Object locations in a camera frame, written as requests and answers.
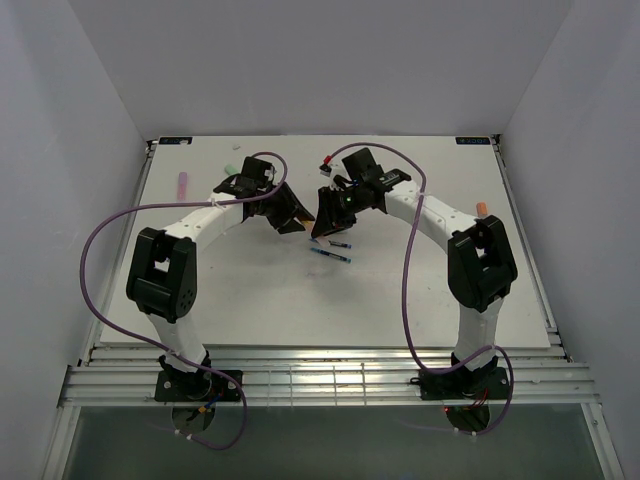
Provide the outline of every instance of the black mounting plate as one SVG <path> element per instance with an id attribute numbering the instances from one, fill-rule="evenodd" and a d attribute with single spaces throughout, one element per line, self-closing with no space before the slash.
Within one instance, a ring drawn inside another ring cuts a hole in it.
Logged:
<path id="1" fill-rule="evenodd" d="M 242 370 L 221 370 L 231 378 L 242 385 Z M 174 402 L 191 402 L 206 403 L 216 396 L 220 395 L 220 402 L 237 402 L 240 400 L 240 392 L 237 388 L 229 388 L 229 381 L 217 375 L 211 375 L 211 390 L 203 398 L 193 399 L 186 396 L 178 388 L 171 383 L 165 371 L 158 373 L 158 381 L 156 382 L 156 392 L 153 399 L 156 402 L 174 403 Z"/>
<path id="2" fill-rule="evenodd" d="M 411 380 L 412 385 L 420 386 L 421 400 L 465 400 L 469 395 L 480 394 L 487 389 L 487 400 L 506 400 L 509 394 L 509 380 L 507 371 L 502 367 L 495 367 L 476 387 L 463 394 L 460 391 L 433 388 L 435 375 L 420 370 L 418 378 Z"/>

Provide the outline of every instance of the white table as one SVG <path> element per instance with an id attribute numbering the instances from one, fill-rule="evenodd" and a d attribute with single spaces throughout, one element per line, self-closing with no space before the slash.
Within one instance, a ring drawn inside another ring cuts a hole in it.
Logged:
<path id="1" fill-rule="evenodd" d="M 427 190 L 455 208 L 474 214 L 479 201 L 505 224 L 519 277 L 506 298 L 497 343 L 507 348 L 546 348 L 544 313 L 519 238 L 502 176 L 491 146 L 457 145 L 454 137 L 273 136 L 193 137 L 190 145 L 159 145 L 141 202 L 176 200 L 178 174 L 189 175 L 187 201 L 203 200 L 225 177 L 226 164 L 238 169 L 257 151 L 280 153 L 289 164 L 289 185 L 306 208 L 317 212 L 317 189 L 326 183 L 318 166 L 327 154 L 355 141 L 381 142 L 400 149 L 425 170 Z M 411 167 L 381 150 L 373 154 L 385 171 Z M 279 172 L 281 167 L 274 164 Z M 162 228 L 190 209 L 137 214 L 107 316 L 157 338 L 155 330 L 125 295 L 132 250 L 144 227 Z M 409 226 L 379 211 L 358 215 L 351 230 L 336 239 L 353 244 L 351 264 L 310 251 L 304 233 L 278 235 L 265 218 L 249 219 L 218 238 L 198 258 L 198 297 L 193 317 L 203 343 L 279 347 L 404 347 L 400 314 L 402 261 Z M 409 315 L 414 342 L 421 347 L 453 347 L 458 304 L 447 286 L 445 254 L 418 234 L 409 279 Z M 104 344 L 135 343 L 109 328 Z"/>

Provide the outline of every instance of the green object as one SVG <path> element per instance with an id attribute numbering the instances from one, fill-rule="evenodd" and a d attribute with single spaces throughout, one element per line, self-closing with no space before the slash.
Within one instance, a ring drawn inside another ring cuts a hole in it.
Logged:
<path id="1" fill-rule="evenodd" d="M 233 165 L 231 165 L 230 163 L 226 167 L 224 167 L 224 172 L 227 175 L 237 175 L 238 173 L 240 173 L 238 169 Z"/>

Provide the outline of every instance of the metal frame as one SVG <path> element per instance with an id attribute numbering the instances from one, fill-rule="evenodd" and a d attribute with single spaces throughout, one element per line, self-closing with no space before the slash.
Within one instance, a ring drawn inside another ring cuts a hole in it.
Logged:
<path id="1" fill-rule="evenodd" d="M 134 204 L 142 197 L 155 144 L 147 150 Z M 512 349 L 515 370 L 514 403 L 581 404 L 585 421 L 607 479 L 622 477 L 589 368 L 567 360 L 546 293 L 522 221 L 498 145 L 492 141 L 496 160 L 516 219 L 527 261 L 534 274 L 538 299 L 545 313 L 550 348 Z M 105 292 L 108 306 L 133 219 L 127 222 L 120 248 Z M 43 473 L 45 479 L 61 478 L 67 463 L 82 407 L 166 406 L 153 400 L 159 367 L 157 349 L 140 345 L 106 346 L 99 343 L 101 324 L 95 320 L 87 342 L 82 366 L 70 368 L 60 397 L 56 430 Z M 212 365 L 220 369 L 242 369 L 245 393 L 250 406 L 378 406 L 442 405 L 424 402 L 418 388 L 409 385 L 417 368 L 403 349 L 283 349 L 208 346 Z M 423 349 L 420 357 L 430 367 L 448 366 L 450 349 Z M 448 405 L 464 402 L 446 402 Z M 224 405 L 236 408 L 235 405 Z"/>

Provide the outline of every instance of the blue marker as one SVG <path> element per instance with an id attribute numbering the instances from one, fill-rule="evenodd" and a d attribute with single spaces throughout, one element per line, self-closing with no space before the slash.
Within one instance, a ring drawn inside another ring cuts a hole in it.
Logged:
<path id="1" fill-rule="evenodd" d="M 309 240 L 314 243 L 318 243 L 318 241 L 315 238 L 310 238 Z M 329 245 L 333 247 L 340 247 L 340 248 L 351 248 L 350 243 L 334 242 L 333 240 L 329 240 Z"/>
<path id="2" fill-rule="evenodd" d="M 350 258 L 343 257 L 342 255 L 336 255 L 335 253 L 327 252 L 326 250 L 322 250 L 320 248 L 311 247 L 311 251 L 319 253 L 320 255 L 325 255 L 327 257 L 335 258 L 336 260 L 340 260 L 341 262 L 351 263 Z"/>

